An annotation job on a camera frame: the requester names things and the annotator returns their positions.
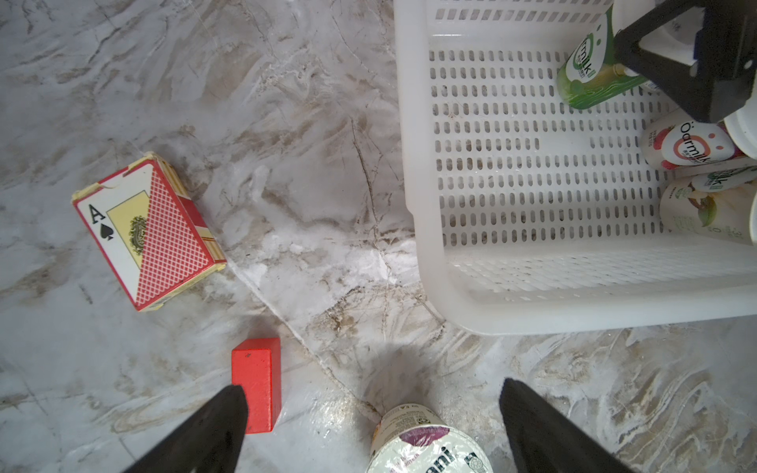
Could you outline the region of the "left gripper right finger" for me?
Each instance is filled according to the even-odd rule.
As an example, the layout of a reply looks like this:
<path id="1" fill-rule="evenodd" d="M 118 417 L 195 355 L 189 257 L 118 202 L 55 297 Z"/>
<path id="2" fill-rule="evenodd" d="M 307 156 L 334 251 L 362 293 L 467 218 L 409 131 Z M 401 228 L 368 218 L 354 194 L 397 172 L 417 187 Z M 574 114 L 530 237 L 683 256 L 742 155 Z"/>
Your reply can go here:
<path id="1" fill-rule="evenodd" d="M 520 472 L 632 471 L 520 380 L 505 380 L 499 406 Z"/>

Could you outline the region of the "white yogurt cup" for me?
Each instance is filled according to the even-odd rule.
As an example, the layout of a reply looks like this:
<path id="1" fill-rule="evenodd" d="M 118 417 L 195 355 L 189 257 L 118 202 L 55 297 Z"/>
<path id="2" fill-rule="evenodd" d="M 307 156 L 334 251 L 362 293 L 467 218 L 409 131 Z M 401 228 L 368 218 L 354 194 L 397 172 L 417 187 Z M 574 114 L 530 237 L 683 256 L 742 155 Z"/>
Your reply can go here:
<path id="1" fill-rule="evenodd" d="M 672 181 L 660 199 L 671 231 L 756 244 L 756 168 L 712 171 Z"/>
<path id="2" fill-rule="evenodd" d="M 557 74 L 557 90 L 571 108 L 587 110 L 648 82 L 616 58 L 617 33 L 654 8 L 643 0 L 614 1 Z"/>

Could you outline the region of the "Chobani yogurt cup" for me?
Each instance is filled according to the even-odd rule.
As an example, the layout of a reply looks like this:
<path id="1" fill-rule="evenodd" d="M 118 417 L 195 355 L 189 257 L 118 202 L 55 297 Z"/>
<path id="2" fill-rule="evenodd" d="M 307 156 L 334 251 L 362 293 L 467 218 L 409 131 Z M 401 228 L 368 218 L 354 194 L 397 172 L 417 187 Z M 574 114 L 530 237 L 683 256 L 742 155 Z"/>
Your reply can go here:
<path id="1" fill-rule="evenodd" d="M 407 403 L 394 407 L 376 426 L 368 473 L 487 473 L 493 470 L 481 446 L 447 425 L 428 407 Z"/>

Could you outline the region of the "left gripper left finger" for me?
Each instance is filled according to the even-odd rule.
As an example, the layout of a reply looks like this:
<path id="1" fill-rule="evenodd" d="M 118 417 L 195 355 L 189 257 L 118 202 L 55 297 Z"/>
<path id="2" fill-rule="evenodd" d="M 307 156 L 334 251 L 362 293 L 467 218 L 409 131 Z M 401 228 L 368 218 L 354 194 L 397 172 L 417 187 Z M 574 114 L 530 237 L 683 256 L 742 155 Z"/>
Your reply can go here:
<path id="1" fill-rule="evenodd" d="M 128 472 L 233 472 L 248 421 L 244 390 L 228 385 L 134 462 Z"/>

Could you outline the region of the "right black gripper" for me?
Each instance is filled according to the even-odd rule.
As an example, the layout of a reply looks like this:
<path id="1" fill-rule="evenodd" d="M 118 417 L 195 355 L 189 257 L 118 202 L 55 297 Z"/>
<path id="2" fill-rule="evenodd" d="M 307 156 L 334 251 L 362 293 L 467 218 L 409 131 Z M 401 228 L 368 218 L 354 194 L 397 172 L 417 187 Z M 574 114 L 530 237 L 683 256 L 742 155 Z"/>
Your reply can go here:
<path id="1" fill-rule="evenodd" d="M 751 99 L 754 1 L 616 1 L 615 57 L 684 112 L 720 122 Z"/>

